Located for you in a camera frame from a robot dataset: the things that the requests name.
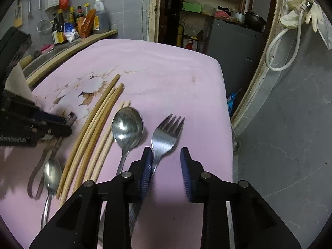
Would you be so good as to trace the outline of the dark soy sauce bottle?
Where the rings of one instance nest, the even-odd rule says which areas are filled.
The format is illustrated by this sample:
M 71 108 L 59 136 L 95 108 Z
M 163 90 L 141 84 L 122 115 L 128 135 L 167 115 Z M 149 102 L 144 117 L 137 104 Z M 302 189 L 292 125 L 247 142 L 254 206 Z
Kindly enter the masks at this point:
M 63 18 L 63 11 L 62 9 L 58 10 L 58 16 L 59 16 L 59 25 L 57 29 L 57 38 L 59 44 L 65 44 L 67 42 L 66 36 L 64 35 L 64 25 L 65 21 Z

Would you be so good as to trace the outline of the white plastic utensil holder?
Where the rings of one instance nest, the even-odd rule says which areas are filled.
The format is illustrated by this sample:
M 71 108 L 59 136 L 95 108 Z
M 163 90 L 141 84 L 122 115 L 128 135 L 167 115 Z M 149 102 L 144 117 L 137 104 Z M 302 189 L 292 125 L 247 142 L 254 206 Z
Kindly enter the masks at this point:
M 18 63 L 9 74 L 6 80 L 5 90 L 13 92 L 16 95 L 35 103 L 35 99 L 28 86 L 20 63 Z

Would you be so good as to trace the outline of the pink floral tablecloth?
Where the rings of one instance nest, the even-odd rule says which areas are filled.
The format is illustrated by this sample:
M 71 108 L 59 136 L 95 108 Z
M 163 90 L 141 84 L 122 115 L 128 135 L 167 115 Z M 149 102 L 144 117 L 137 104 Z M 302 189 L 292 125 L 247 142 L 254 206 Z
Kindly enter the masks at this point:
M 124 91 L 145 125 L 141 143 L 124 169 L 141 158 L 156 127 L 168 116 L 184 117 L 177 146 L 159 163 L 132 235 L 133 248 L 199 248 L 203 206 L 189 203 L 180 164 L 187 147 L 204 169 L 232 181 L 232 131 L 219 63 L 206 55 L 165 44 L 104 39 L 58 67 L 32 94 L 44 111 L 77 115 L 73 134 L 57 152 L 64 164 L 89 113 L 119 75 Z

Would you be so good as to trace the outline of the clear plastic bag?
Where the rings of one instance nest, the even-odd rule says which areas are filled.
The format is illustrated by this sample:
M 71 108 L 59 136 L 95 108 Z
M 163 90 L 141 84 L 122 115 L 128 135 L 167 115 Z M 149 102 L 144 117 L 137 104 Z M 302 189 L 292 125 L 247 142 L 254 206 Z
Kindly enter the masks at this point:
M 325 46 L 328 50 L 331 50 L 331 23 L 329 20 L 323 19 L 323 21 L 318 22 L 317 26 L 318 33 L 320 34 Z

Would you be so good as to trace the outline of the green box on shelf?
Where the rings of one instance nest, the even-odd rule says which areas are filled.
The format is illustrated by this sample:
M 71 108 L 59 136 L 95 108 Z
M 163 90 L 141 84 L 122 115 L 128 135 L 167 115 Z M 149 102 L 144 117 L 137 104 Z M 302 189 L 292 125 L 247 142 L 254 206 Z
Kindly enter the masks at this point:
M 182 10 L 194 13 L 201 13 L 201 4 L 199 3 L 190 3 L 190 2 L 183 2 L 182 3 Z

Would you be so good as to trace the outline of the metal strainer on wall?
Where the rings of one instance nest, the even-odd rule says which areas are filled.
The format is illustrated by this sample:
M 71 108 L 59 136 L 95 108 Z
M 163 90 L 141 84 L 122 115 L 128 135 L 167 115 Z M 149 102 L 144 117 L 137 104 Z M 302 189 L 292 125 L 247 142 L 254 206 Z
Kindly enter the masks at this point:
M 40 22 L 37 24 L 37 32 L 40 35 L 49 35 L 52 32 L 52 25 L 43 19 L 42 0 L 39 0 Z

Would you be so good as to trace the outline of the black wok pan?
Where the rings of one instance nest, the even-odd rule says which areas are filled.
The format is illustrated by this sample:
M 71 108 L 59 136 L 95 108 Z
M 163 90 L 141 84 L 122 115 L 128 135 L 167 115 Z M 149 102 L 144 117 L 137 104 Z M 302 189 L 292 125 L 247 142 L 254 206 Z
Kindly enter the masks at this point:
M 257 15 L 254 12 L 246 12 L 244 25 L 253 29 L 253 30 L 262 30 L 265 26 L 266 21 L 261 16 Z

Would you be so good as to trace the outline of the small steel spoon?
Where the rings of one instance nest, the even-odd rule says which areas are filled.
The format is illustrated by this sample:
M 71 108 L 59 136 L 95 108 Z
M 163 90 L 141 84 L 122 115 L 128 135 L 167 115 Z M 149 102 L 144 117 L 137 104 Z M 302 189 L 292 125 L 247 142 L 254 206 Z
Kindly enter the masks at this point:
M 61 175 L 62 169 L 60 163 L 55 159 L 49 159 L 44 166 L 43 173 L 44 185 L 46 187 L 48 195 L 42 213 L 40 229 L 43 229 L 48 222 L 51 201 L 53 196 L 57 193 Z

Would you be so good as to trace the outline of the steel fork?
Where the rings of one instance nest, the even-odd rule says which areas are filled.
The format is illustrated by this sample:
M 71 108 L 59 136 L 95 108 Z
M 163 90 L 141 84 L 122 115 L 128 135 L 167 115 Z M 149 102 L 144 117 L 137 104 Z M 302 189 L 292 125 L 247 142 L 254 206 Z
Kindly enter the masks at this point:
M 151 177 L 156 171 L 161 158 L 170 152 L 176 145 L 185 117 L 181 118 L 170 114 L 155 129 L 151 138 L 153 160 L 151 164 Z

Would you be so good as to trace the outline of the large clear oil jug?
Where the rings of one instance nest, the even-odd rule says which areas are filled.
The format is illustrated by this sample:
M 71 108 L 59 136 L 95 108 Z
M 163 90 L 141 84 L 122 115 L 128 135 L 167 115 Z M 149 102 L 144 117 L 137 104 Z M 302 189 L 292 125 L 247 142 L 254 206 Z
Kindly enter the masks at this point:
M 95 0 L 94 8 L 96 10 L 93 32 L 95 34 L 101 34 L 110 30 L 108 12 L 104 7 L 104 3 L 101 0 Z

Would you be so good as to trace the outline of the red fire extinguisher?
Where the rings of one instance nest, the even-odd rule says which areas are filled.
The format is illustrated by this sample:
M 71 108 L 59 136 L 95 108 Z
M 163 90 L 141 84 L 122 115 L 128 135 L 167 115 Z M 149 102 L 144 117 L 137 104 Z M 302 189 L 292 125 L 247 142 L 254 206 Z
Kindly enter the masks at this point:
M 193 43 L 194 41 L 192 39 L 188 39 L 185 48 L 188 50 L 193 50 Z

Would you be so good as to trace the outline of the white rubber glove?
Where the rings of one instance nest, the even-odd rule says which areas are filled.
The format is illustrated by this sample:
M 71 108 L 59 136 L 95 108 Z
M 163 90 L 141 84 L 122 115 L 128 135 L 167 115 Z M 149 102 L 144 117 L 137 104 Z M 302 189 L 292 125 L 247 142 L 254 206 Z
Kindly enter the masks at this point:
M 280 18 L 280 23 L 288 29 L 297 29 L 303 23 L 312 24 L 314 32 L 318 31 L 319 23 L 323 22 L 322 8 L 314 0 L 288 0 L 290 13 Z

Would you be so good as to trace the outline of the dark grey cabinet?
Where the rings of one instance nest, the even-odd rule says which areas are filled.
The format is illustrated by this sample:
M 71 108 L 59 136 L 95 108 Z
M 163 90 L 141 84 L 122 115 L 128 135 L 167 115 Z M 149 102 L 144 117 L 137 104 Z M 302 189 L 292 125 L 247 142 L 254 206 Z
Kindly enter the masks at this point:
M 251 81 L 262 42 L 260 32 L 222 20 L 213 21 L 206 54 L 219 62 L 227 96 Z

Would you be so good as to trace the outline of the large steel spoon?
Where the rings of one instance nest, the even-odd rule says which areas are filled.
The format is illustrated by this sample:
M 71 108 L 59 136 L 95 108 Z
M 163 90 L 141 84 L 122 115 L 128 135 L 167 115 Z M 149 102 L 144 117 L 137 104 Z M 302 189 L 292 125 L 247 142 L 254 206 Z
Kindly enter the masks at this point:
M 115 114 L 112 121 L 112 134 L 114 141 L 122 150 L 122 157 L 116 175 L 119 175 L 123 171 L 129 152 L 138 145 L 143 133 L 144 122 L 136 109 L 124 107 Z

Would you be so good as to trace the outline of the white blue salt bag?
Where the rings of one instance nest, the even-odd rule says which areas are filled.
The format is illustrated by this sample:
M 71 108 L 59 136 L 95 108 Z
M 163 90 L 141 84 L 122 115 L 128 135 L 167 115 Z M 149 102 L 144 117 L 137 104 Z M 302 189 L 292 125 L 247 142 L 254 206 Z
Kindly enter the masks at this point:
M 73 42 L 79 38 L 79 34 L 71 23 L 64 24 L 64 36 L 69 42 Z

